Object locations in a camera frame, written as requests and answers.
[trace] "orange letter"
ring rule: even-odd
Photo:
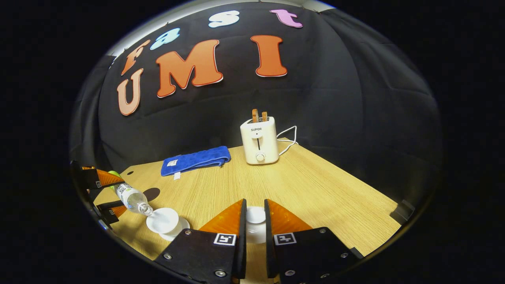
[[[133,99],[130,103],[126,102],[126,85],[128,84],[128,79],[121,82],[118,86],[119,111],[123,115],[132,114],[140,103],[140,75],[143,71],[144,69],[140,68],[131,75],[131,80],[133,82]]]
[[[273,35],[255,35],[251,40],[258,45],[260,53],[260,66],[256,74],[261,77],[280,77],[287,74],[286,67],[281,64],[279,43],[282,39]]]
[[[219,44],[216,39],[197,43],[186,60],[177,52],[172,51],[156,59],[160,66],[160,90],[158,97],[163,98],[175,92],[175,86],[170,81],[170,75],[182,89],[186,89],[189,77],[194,68],[193,86],[203,86],[217,83],[223,79],[223,74],[216,67],[214,49]]]
[[[135,57],[139,57],[140,54],[142,53],[142,50],[144,49],[144,46],[146,46],[151,40],[148,39],[146,42],[141,44],[139,47],[135,48],[134,51],[132,51],[128,57],[126,58],[126,64],[125,64],[125,69],[123,69],[123,72],[121,72],[121,76],[123,76],[128,69],[130,69],[133,64],[135,64]]]

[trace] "white cup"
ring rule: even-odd
[[[172,208],[154,210],[145,222],[151,231],[168,241],[173,241],[183,229],[189,228],[188,221],[180,217]]]
[[[265,243],[267,241],[265,209],[258,206],[248,206],[245,220],[245,235],[247,242],[252,244]]]

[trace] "power cord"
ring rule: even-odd
[[[289,149],[289,147],[293,146],[295,143],[296,143],[296,144],[298,144],[298,142],[296,142],[296,125],[295,125],[295,126],[293,126],[293,127],[290,127],[290,128],[288,128],[288,129],[286,129],[285,131],[283,131],[283,132],[281,132],[281,133],[279,133],[279,134],[277,134],[277,138],[279,138],[279,136],[280,136],[281,134],[283,134],[284,132],[289,131],[289,130],[291,130],[291,129],[293,129],[293,128],[294,128],[294,140],[283,140],[283,139],[277,139],[277,141],[292,142],[291,144],[289,144],[289,145],[286,147],[286,149],[284,149],[281,153],[279,153],[279,156],[280,156],[280,155],[282,155],[282,154],[284,154],[284,152],[286,152],[286,151]]]

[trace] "wooden table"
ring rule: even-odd
[[[279,141],[279,150],[288,144]],[[161,176],[163,161],[131,166],[121,176],[140,191],[159,188],[160,195],[149,203],[153,209],[173,208],[194,229],[242,198],[248,206],[261,207],[265,199],[271,199],[314,228],[330,228],[348,248],[356,247],[364,256],[400,228],[389,217],[396,202],[302,146],[291,146],[270,165],[248,165],[242,146],[229,151],[231,160],[222,167],[183,172],[178,180],[173,175]],[[114,192],[106,188],[94,203],[116,200]],[[112,228],[131,247],[154,260],[170,242],[150,231],[145,219],[127,211]],[[265,244],[247,244],[242,283],[271,282],[266,277],[265,253]]]

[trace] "bolt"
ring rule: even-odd
[[[217,277],[225,277],[226,276],[226,272],[222,271],[222,270],[216,270],[216,272],[214,272],[214,274],[217,276]]]

